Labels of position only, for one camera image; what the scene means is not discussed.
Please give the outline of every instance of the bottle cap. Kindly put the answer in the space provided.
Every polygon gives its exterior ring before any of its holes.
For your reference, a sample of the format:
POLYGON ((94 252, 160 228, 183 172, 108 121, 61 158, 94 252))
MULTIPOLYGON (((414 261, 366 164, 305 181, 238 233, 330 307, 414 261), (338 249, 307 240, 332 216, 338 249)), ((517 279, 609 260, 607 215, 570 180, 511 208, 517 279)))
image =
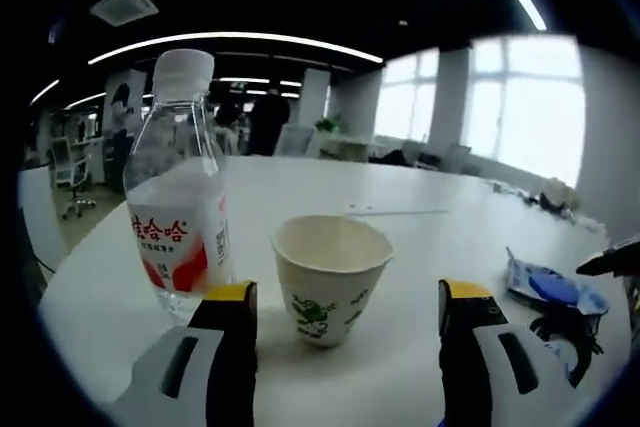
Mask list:
POLYGON ((153 93, 163 100, 191 99, 209 91, 213 56, 193 49, 164 52, 153 71, 153 93))

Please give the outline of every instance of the table surface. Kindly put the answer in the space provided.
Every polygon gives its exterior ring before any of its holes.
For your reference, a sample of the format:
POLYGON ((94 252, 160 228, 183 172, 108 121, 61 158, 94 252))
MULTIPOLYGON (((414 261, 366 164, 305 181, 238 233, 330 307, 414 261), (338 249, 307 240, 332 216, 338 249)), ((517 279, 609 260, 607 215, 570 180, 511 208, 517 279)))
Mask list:
MULTIPOLYGON (((506 297, 514 254, 576 277, 606 247, 601 236, 495 194, 481 179, 419 169, 291 158, 236 157, 228 167, 231 249, 238 278, 258 282, 256 426, 436 425, 444 413, 438 367, 437 281, 480 282, 511 322, 537 315, 506 297), (269 243, 287 218, 367 211, 395 248, 367 309, 343 345, 298 341, 284 310, 269 243), (410 215, 412 210, 448 211, 410 215), (400 215, 379 215, 385 211, 400 215)), ((595 398, 629 355, 619 279, 593 280, 611 303, 600 323, 604 355, 578 387, 595 398)), ((126 206, 114 209, 60 265, 40 304, 63 359, 96 401, 128 386, 135 360, 170 320, 151 290, 126 206)))

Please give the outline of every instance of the window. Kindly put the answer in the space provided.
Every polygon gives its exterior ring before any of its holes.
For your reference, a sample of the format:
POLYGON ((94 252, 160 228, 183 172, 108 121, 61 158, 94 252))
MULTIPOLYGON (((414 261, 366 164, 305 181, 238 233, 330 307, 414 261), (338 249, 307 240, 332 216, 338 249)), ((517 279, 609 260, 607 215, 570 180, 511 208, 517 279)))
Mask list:
POLYGON ((437 49, 390 61, 382 74, 374 133, 426 142, 437 73, 437 49))
POLYGON ((462 143, 474 155, 575 187, 585 129, 575 39, 474 42, 469 84, 462 143))

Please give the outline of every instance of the ceiling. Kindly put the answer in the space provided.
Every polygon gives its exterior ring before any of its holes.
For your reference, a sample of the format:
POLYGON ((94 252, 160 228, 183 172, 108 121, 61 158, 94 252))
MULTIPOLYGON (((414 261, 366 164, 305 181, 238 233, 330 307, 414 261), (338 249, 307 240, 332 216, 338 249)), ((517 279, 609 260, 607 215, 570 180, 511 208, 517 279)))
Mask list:
MULTIPOLYGON (((117 70, 133 67, 151 73, 157 56, 176 45, 215 54, 216 77, 301 81, 304 70, 315 66, 331 70, 335 83, 380 67, 317 47, 255 39, 160 44, 87 65, 88 60, 105 52, 167 35, 215 31, 285 34, 388 60, 429 47, 465 46, 477 37, 535 32, 516 0, 151 0, 158 14, 121 27, 89 14, 98 1, 29 3, 24 22, 30 36, 30 59, 38 66, 29 75, 31 97, 60 79, 59 85, 33 104, 34 109, 61 108, 102 92, 107 76, 117 70)), ((582 43, 640 58, 637 17, 633 18, 629 0, 533 2, 550 32, 577 35, 582 43)))

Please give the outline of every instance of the paper cup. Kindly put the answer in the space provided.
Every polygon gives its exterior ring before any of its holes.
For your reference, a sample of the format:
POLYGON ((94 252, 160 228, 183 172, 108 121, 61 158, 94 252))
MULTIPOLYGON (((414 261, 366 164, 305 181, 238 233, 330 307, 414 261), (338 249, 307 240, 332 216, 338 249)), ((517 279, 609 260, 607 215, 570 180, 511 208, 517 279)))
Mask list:
POLYGON ((306 342, 342 342, 367 306, 393 247, 347 217, 296 217, 272 237, 287 312, 306 342))

